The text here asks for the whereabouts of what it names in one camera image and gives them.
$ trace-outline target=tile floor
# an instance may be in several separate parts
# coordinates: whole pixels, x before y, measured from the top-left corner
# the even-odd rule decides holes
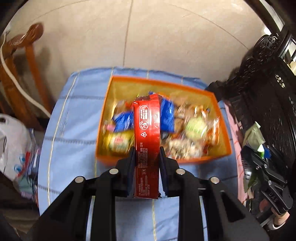
[[[264,34],[243,0],[29,0],[13,17],[8,38],[36,22],[44,24],[36,58],[54,100],[72,72],[97,66],[225,80]],[[24,52],[15,56],[30,94],[40,100]]]

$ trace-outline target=orange storage bin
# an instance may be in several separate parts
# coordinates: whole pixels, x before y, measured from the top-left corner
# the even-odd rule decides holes
[[[148,95],[149,91],[161,93],[166,96],[170,96],[171,94],[174,96],[186,96],[188,103],[203,105],[206,108],[210,108],[210,119],[215,119],[217,117],[220,119],[219,144],[210,148],[207,156],[192,159],[178,159],[178,163],[205,163],[231,154],[230,140],[226,125],[218,102],[212,92],[158,80],[128,76],[112,76],[109,81],[99,122],[96,142],[96,158],[98,161],[106,165],[114,166],[119,159],[126,157],[120,155],[115,156],[104,147],[103,124],[105,121],[111,120],[113,111],[119,101],[133,101],[137,96]]]

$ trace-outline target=blue tablecloth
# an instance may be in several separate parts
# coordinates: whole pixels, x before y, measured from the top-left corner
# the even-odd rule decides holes
[[[38,173],[40,214],[75,177],[94,178],[109,169],[96,161],[95,147],[101,109],[112,75],[163,80],[200,89],[207,87],[199,78],[153,70],[114,67],[73,73],[55,105],[42,145]],[[219,106],[231,138],[224,103],[219,102]],[[207,164],[181,167],[200,178],[219,177],[237,196],[237,164],[232,139],[231,146],[233,154],[230,156]],[[163,197],[159,200],[116,201],[116,229],[119,241],[177,239],[179,198],[165,197],[161,181],[159,190]]]

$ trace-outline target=blue cartoon eye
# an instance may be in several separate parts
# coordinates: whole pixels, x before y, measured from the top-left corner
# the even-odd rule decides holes
[[[16,173],[20,173],[21,170],[22,170],[22,166],[20,166],[20,165],[18,165],[18,164],[15,164],[15,166],[14,166],[14,171],[15,171]]]
[[[25,161],[26,161],[25,156],[20,156],[20,162],[21,162],[21,164],[24,164]]]

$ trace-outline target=round green package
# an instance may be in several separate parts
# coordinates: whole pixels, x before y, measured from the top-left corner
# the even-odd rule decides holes
[[[186,137],[193,141],[204,139],[206,133],[207,123],[201,116],[199,116],[198,118],[191,118],[185,127]]]

